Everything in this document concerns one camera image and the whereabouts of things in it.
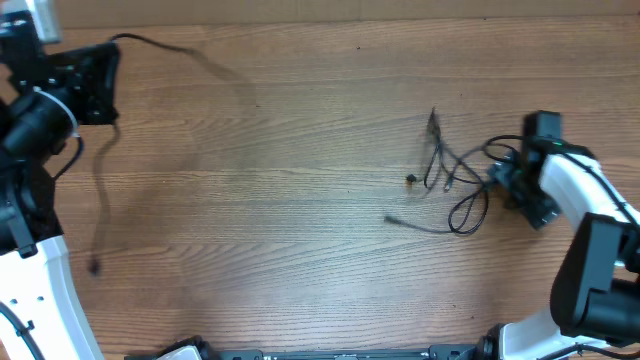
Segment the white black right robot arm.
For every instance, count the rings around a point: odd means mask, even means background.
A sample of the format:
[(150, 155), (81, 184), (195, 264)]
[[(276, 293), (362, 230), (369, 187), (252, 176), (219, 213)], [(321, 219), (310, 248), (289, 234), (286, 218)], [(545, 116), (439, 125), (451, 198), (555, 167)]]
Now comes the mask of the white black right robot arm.
[(618, 279), (617, 267), (639, 271), (639, 212), (603, 174), (586, 147), (563, 138), (562, 117), (537, 111), (523, 119), (521, 147), (497, 158), (490, 178), (539, 229), (559, 215), (573, 239), (548, 305), (479, 340), (475, 359), (566, 359), (585, 352), (636, 359), (639, 283)]

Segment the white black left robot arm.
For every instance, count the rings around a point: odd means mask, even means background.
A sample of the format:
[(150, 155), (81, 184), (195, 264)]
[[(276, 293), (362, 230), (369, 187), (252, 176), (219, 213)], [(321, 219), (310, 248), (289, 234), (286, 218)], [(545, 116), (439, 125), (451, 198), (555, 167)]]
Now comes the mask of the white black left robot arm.
[(54, 209), (59, 177), (45, 164), (79, 126), (114, 123), (120, 51), (2, 50), (19, 96), (1, 112), (1, 341), (13, 359), (100, 359)]

